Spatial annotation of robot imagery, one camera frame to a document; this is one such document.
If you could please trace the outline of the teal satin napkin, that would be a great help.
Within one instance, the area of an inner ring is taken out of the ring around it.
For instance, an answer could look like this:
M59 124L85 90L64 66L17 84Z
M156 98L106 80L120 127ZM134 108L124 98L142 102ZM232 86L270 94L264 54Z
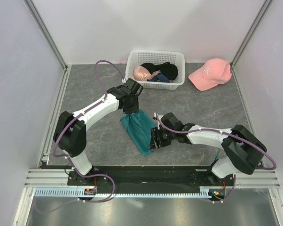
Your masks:
M138 113L125 114L120 121L143 156L153 152L149 146L151 129L155 127L155 124L144 110L140 110Z

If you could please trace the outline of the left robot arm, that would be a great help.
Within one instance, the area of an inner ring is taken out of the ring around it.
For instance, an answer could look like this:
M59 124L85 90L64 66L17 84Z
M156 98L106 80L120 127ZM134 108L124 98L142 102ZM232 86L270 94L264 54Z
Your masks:
M60 114L53 135L53 156L67 159L82 184L90 185L94 181L94 168L85 152L87 131L104 116L117 110L124 114L138 113L142 91L140 83L133 79L124 80L122 85L106 90L90 105L73 113L64 111Z

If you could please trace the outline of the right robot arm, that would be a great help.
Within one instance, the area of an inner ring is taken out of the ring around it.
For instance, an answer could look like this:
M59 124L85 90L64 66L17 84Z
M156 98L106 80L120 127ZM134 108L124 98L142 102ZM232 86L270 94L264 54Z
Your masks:
M171 145L176 140L182 144L207 145L226 153L215 160L206 173L207 182L218 185L223 178L236 172L253 174L267 152L266 147L244 126L232 129L213 129L193 123L183 124L173 113L154 114L157 127L151 129L150 149Z

